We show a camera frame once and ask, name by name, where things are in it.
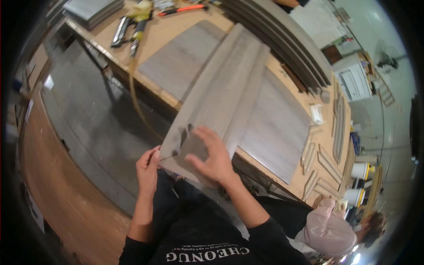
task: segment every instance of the nail gun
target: nail gun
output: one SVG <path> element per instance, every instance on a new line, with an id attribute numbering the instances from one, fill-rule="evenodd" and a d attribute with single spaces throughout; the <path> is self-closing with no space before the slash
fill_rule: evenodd
<path id="1" fill-rule="evenodd" d="M 147 21 L 152 20 L 153 9 L 138 9 L 134 8 L 133 12 L 127 14 L 121 18 L 116 33 L 113 37 L 112 44 L 110 45 L 113 48 L 121 47 L 123 43 L 133 42 L 131 45 L 130 56 L 134 57 L 137 53 L 138 45 L 142 39 L 144 29 L 146 27 Z M 128 39 L 125 40 L 125 32 L 127 28 L 134 24 L 135 32 Z"/>

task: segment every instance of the brown hair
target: brown hair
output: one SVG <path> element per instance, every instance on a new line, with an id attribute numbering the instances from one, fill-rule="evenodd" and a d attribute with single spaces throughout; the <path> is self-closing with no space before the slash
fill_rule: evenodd
<path id="1" fill-rule="evenodd" d="M 374 241 L 380 236 L 384 235 L 384 225 L 386 224 L 386 217 L 380 212 L 374 212 L 370 221 L 368 222 L 368 232 L 362 239 L 362 242 L 365 243 L 365 247 L 369 248 Z"/>

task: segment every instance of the dark jeans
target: dark jeans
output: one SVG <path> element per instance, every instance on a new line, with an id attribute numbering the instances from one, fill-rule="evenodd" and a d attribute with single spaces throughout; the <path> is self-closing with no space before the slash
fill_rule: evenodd
<path id="1" fill-rule="evenodd" d="M 291 239 L 305 227 L 306 217 L 312 211 L 312 208 L 291 199 L 279 200 L 266 196 L 255 198 Z"/>
<path id="2" fill-rule="evenodd" d="M 162 169 L 159 169 L 157 173 L 158 182 L 153 197 L 153 237 L 155 241 L 161 240 L 168 233 L 172 223 L 195 210 L 199 213 L 214 214 L 223 218 L 225 222 L 233 224 L 221 206 L 192 184 L 183 179 L 173 183 L 172 178 Z"/>

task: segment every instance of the person in pink shirt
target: person in pink shirt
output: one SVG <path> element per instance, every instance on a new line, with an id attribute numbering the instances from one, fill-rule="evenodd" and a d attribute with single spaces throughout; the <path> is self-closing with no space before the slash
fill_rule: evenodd
<path id="1" fill-rule="evenodd" d="M 382 213 L 374 212 L 364 218 L 354 231 L 343 219 L 344 209 L 332 212 L 335 201 L 331 197 L 319 197 L 314 210 L 292 200 L 262 196 L 257 200 L 288 237 L 305 243 L 327 257 L 343 257 L 359 243 L 369 247 L 384 234 L 385 217 Z"/>

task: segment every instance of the concrete floor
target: concrete floor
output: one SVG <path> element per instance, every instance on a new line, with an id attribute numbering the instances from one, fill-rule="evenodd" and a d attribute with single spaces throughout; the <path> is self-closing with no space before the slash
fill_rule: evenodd
<path id="1" fill-rule="evenodd" d="M 132 215 L 138 196 L 135 162 L 160 141 L 135 112 L 129 93 L 105 82 L 77 42 L 65 51 L 52 38 L 45 43 L 52 60 L 54 86 L 43 89 L 46 111 L 70 155 L 87 177 L 123 211 Z M 163 136 L 170 123 L 139 102 L 147 119 Z M 248 238 L 233 205 L 215 189 L 193 183 L 220 204 Z"/>

